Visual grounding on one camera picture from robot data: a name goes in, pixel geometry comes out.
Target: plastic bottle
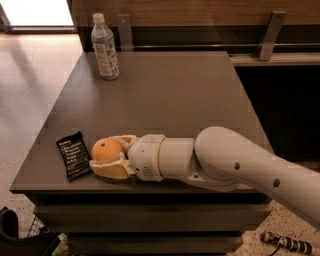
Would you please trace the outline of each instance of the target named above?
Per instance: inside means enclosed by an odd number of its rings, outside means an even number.
[[[95,23],[91,39],[96,54],[100,76],[104,80],[114,80],[119,74],[117,52],[114,44],[113,33],[106,25],[102,13],[93,15]]]

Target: metal bracket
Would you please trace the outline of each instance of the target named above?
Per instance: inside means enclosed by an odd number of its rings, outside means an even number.
[[[270,60],[273,53],[274,44],[279,35],[281,26],[283,24],[284,18],[286,17],[286,12],[284,11],[273,11],[268,24],[268,28],[262,45],[260,46],[258,52],[259,60]]]
[[[121,51],[133,51],[130,14],[117,14]]]
[[[4,24],[4,28],[5,28],[5,32],[8,32],[11,28],[11,23],[7,17],[7,14],[6,12],[4,11],[1,3],[0,3],[0,18],[2,19],[3,21],[3,24]]]

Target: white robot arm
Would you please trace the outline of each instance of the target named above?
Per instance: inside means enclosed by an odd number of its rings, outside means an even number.
[[[209,127],[196,140],[146,135],[132,145],[128,157],[141,180],[178,179],[220,192],[246,184],[320,228],[320,174],[232,130]]]

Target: tile floor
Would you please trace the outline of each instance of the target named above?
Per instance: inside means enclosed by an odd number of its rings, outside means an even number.
[[[34,218],[33,204],[9,187],[81,53],[77,35],[0,33],[0,208],[16,211],[21,237]],[[274,201],[270,208],[271,215],[246,232],[244,244],[229,256],[270,255],[275,248],[259,241],[264,230],[320,247],[318,230]],[[299,254],[280,250],[276,255]]]

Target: orange fruit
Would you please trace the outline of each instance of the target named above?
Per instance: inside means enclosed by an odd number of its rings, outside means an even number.
[[[122,152],[120,143],[113,138],[98,140],[93,148],[91,157],[93,160],[107,160],[108,158]]]

